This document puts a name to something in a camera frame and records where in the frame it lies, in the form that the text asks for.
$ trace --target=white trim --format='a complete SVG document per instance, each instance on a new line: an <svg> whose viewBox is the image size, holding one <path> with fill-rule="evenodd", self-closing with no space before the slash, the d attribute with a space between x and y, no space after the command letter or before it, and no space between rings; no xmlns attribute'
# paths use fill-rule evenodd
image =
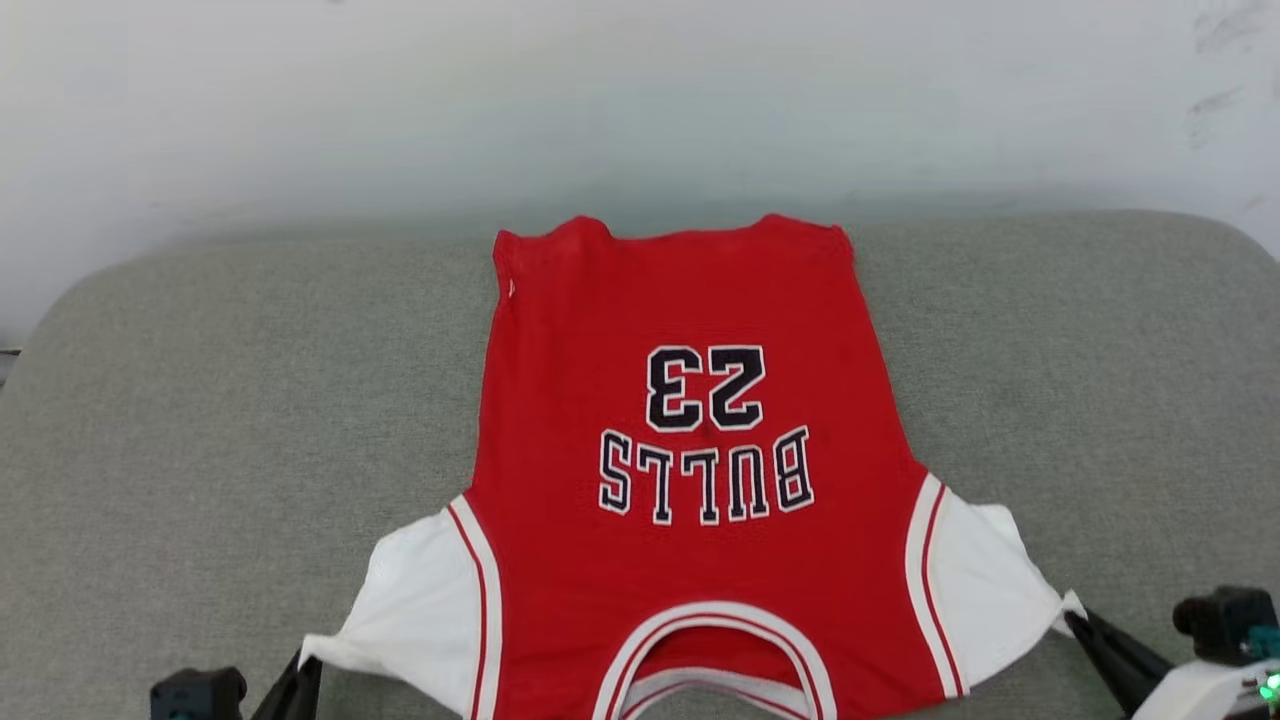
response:
<svg viewBox="0 0 1280 720"><path fill-rule="evenodd" d="M796 676L804 689L805 712L820 720L836 720L836 697L831 688L831 678L822 656L809 638L782 618L740 602L680 605L641 623L618 648L604 674L600 692L595 698L593 720L618 720L640 661L662 638L676 630L695 626L742 630L778 646L796 667Z"/></svg>
<svg viewBox="0 0 1280 720"><path fill-rule="evenodd" d="M915 610L915 620L920 625L924 642L929 646L933 664L942 683L942 692L947 698L960 694L956 688L955 676L951 674L951 662L947 660L947 650L938 625L933 621L933 612L929 611L929 596L924 587L924 573L927 571L927 557L924 547L928 543L929 518L933 515L933 505L938 495L946 492L942 482L932 473L925 475L920 484L920 495L915 498L915 510L911 512L911 524L906 532L906 591L911 597L911 609Z"/></svg>
<svg viewBox="0 0 1280 720"><path fill-rule="evenodd" d="M498 705L498 669L502 662L502 582L498 578L498 561L489 547L480 523L471 512L467 498L458 496L449 503L462 524L471 548L480 560L480 582L484 584L484 623L485 646L484 667L480 667L480 694L477 707L471 708L475 720L492 720Z"/></svg>
<svg viewBox="0 0 1280 720"><path fill-rule="evenodd" d="M809 701L804 692L786 683L716 667L672 667L632 683L627 689L621 716L625 720L634 719L650 705L685 687L707 687L726 692L787 720L809 715ZM780 712L769 703L785 707L794 715Z"/></svg>

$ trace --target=white wall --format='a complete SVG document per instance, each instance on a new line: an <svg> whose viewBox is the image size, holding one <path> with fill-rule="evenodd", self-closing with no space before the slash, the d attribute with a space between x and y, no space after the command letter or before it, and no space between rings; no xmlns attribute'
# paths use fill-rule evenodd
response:
<svg viewBox="0 0 1280 720"><path fill-rule="evenodd" d="M444 217L1139 206L1280 254L1277 23L1268 0L0 0L0 343L152 247Z"/></svg>

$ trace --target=red jersey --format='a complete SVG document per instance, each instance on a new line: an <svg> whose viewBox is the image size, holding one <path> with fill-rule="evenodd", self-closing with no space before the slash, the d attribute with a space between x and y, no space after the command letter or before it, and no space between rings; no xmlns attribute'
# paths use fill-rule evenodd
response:
<svg viewBox="0 0 1280 720"><path fill-rule="evenodd" d="M859 719L966 692L1060 612L1007 512L911 456L838 228L579 218L494 260L472 486L384 538L305 656L477 719L690 685Z"/></svg>

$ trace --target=gray cushion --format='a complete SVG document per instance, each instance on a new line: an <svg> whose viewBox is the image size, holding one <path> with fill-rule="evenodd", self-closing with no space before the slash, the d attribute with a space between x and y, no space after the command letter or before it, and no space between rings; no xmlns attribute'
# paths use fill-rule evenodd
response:
<svg viewBox="0 0 1280 720"><path fill-rule="evenodd" d="M916 455L1010 506L1050 582L1176 661L1181 597L1280 591L1280 270L1257 245L1153 213L850 232ZM374 542L467 486L489 249L239 245L67 293L0 395L0 717L136 719L155 680L227 664L256 707ZM922 716L1048 710L1116 715L1056 637ZM320 715L449 716L337 670ZM648 715L709 716L764 715L705 693Z"/></svg>

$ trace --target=red fabric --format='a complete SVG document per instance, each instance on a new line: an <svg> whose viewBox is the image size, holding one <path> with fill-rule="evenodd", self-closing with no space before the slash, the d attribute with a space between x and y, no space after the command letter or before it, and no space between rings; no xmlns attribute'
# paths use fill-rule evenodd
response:
<svg viewBox="0 0 1280 720"><path fill-rule="evenodd" d="M822 655L841 717L943 700L904 562L925 470L902 433L842 231L768 217L617 240L579 218L545 237L502 233L494 260L500 297L466 497L500 569L499 719L590 717L636 626L700 601L795 625ZM708 416L726 380L708 372L708 348L724 345L763 348L764 377L730 405L760 404L750 429L722 430ZM682 374L685 400L703 413L691 432L646 421L659 346L700 355L703 372ZM773 445L801 427L813 502L783 512ZM636 468L636 447L630 509L602 507L607 429L673 452L669 525L654 524L657 482ZM762 450L769 514L730 521L728 454L744 445ZM680 466L681 452L699 448L721 459L710 527L700 475ZM716 628L677 630L636 678L686 666L797 684L776 646Z"/></svg>

